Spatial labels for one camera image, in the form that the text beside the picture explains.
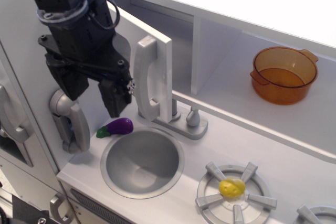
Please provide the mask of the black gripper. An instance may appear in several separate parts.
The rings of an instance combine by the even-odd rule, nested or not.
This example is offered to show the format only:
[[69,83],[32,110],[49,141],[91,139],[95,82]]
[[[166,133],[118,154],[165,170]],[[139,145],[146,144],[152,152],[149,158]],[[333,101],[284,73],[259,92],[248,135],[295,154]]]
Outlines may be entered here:
[[115,20],[109,11],[84,15],[38,11],[37,16],[51,32],[38,42],[46,49],[47,66],[64,94],[78,99],[93,79],[110,117],[119,117],[131,103],[134,89],[130,64],[113,45],[120,13]]

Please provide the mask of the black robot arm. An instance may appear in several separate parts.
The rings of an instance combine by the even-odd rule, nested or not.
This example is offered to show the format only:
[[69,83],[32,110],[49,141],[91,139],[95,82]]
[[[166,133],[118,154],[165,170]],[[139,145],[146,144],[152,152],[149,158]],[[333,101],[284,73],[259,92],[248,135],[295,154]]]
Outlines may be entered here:
[[50,30],[38,42],[46,64],[66,96],[75,100],[95,80],[109,115],[116,118],[130,104],[134,82],[129,62],[117,42],[120,15],[111,17],[113,0],[34,0],[37,16]]

